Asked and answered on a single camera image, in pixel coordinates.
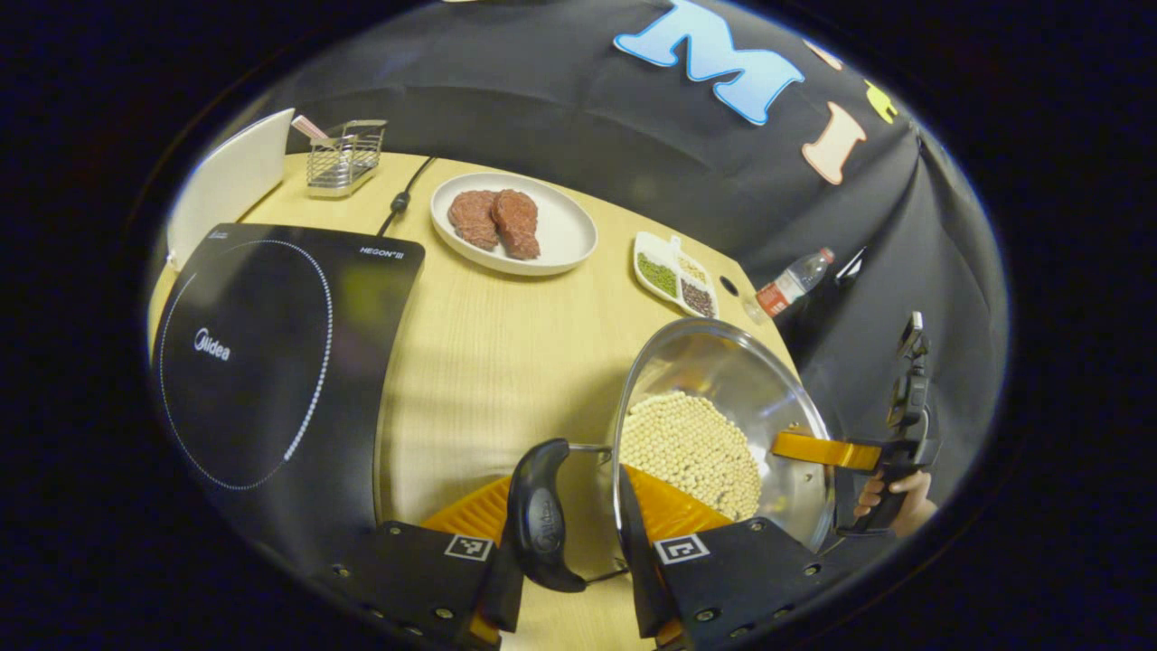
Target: induction cooktop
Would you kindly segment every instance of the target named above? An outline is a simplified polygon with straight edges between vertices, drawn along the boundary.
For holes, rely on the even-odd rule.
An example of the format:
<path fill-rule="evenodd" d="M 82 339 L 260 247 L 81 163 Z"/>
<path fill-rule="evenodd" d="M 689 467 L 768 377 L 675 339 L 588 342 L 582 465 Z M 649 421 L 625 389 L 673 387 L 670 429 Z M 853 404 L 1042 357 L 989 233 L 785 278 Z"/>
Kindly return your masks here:
<path fill-rule="evenodd" d="M 245 538 L 316 570 L 376 525 L 385 372 L 415 242 L 222 223 L 161 316 L 159 402 L 190 473 Z"/>

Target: human hand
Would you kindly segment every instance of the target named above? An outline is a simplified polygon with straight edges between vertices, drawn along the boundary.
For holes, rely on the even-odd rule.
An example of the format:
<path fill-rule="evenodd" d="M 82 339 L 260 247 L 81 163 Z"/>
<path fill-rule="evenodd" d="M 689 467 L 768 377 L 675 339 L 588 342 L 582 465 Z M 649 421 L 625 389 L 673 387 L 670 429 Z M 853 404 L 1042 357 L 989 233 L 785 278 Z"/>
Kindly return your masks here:
<path fill-rule="evenodd" d="M 864 484 L 864 490 L 860 494 L 860 504 L 852 511 L 856 518 L 863 518 L 871 512 L 872 506 L 879 504 L 879 493 L 884 490 L 884 482 L 880 480 L 883 475 L 884 473 L 880 471 Z M 893 494 L 907 494 L 891 525 L 897 537 L 911 535 L 936 512 L 936 505 L 928 501 L 928 489 L 931 484 L 931 475 L 923 471 L 916 471 L 902 480 L 892 482 L 892 486 L 889 487 Z"/>

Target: cable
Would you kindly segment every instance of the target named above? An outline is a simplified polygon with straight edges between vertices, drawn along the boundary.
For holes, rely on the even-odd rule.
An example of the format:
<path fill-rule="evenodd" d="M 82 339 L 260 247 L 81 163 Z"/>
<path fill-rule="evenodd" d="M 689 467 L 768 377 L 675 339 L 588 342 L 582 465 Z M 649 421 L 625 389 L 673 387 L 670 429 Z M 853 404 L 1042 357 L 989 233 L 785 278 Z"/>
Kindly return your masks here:
<path fill-rule="evenodd" d="M 385 234 L 385 229 L 390 227 L 390 222 L 393 221 L 395 216 L 406 212 L 406 206 L 410 205 L 410 188 L 414 186 L 414 182 L 418 180 L 418 176 L 426 171 L 426 168 L 436 160 L 437 156 L 426 158 L 422 167 L 418 168 L 418 171 L 410 177 L 410 183 L 406 183 L 406 188 L 398 192 L 398 194 L 393 197 L 393 200 L 390 201 L 390 216 L 386 216 L 385 221 L 382 222 L 382 227 L 377 229 L 378 237 Z"/>

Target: light wood tabletop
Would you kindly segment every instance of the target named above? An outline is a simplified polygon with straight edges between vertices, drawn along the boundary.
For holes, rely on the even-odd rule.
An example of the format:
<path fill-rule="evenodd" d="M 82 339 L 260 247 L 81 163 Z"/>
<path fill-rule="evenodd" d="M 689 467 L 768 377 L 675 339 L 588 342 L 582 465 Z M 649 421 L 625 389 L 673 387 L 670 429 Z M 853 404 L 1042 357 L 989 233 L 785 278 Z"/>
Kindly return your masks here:
<path fill-rule="evenodd" d="M 305 154 L 286 157 L 283 182 L 242 221 L 376 232 L 393 195 L 423 156 L 382 154 L 377 176 L 345 199 L 305 193 Z M 554 437 L 604 444 L 627 372 L 643 345 L 685 317 L 639 284 L 631 265 L 634 236 L 677 232 L 607 201 L 553 187 L 594 219 L 598 247 L 578 267 L 552 276 L 521 276 L 470 261 L 441 239 L 429 199 L 444 180 L 501 171 L 437 160 L 415 182 L 410 208 L 386 232 L 419 242 L 426 262 L 407 305 L 385 377 L 378 427 L 378 521 L 422 520 L 472 490 L 509 475 L 531 446 Z M 683 250 L 713 275 L 720 318 L 737 325 L 795 367 L 769 319 L 756 323 L 740 296 L 754 287 L 739 264 L 679 234 Z M 149 304 L 148 334 L 177 276 L 167 267 Z M 583 576 L 613 569 L 614 532 L 594 483 L 595 461 L 572 456 L 559 475 L 568 564 Z M 563 594 L 525 583 L 518 631 L 503 649 L 654 649 L 639 639 L 631 583 L 618 577 Z"/>

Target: meat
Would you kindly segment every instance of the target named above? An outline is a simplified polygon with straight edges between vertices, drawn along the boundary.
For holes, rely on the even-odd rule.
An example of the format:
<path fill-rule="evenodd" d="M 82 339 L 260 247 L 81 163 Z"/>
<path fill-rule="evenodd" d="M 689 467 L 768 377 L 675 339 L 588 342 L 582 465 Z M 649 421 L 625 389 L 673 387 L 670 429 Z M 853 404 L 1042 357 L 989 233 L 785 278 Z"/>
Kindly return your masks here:
<path fill-rule="evenodd" d="M 491 219 L 496 195 L 489 190 L 469 190 L 454 198 L 449 217 L 459 237 L 480 249 L 491 250 L 498 245 L 499 234 Z"/>
<path fill-rule="evenodd" d="M 538 206 L 533 199 L 516 190 L 502 190 L 494 199 L 491 217 L 499 227 L 507 254 L 517 259 L 538 257 Z"/>

